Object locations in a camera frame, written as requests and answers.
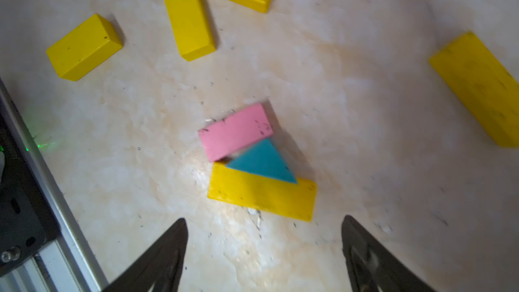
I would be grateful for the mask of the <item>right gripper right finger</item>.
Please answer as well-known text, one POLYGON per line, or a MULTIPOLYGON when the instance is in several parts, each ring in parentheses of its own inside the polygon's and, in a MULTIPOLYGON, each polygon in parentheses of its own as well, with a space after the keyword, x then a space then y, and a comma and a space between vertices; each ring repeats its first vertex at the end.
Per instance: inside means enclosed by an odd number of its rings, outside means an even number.
POLYGON ((432 291, 353 216, 341 225, 343 255, 353 291, 432 291))

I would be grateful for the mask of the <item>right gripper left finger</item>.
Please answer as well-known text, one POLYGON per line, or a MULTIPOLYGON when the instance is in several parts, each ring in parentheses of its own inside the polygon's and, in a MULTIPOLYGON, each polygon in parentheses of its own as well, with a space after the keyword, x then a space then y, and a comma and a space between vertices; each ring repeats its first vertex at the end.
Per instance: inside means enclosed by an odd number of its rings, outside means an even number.
POLYGON ((185 219, 178 219, 105 291, 177 291, 189 238, 185 219))

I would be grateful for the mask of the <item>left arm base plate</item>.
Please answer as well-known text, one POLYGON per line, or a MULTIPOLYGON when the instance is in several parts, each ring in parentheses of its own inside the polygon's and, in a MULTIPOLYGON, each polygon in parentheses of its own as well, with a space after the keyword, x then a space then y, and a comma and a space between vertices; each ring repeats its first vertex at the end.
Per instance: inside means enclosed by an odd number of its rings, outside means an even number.
POLYGON ((2 277, 60 234, 59 224, 16 135, 12 119, 1 104, 1 153, 5 162, 1 175, 1 253, 15 253, 14 260, 1 262, 2 277))

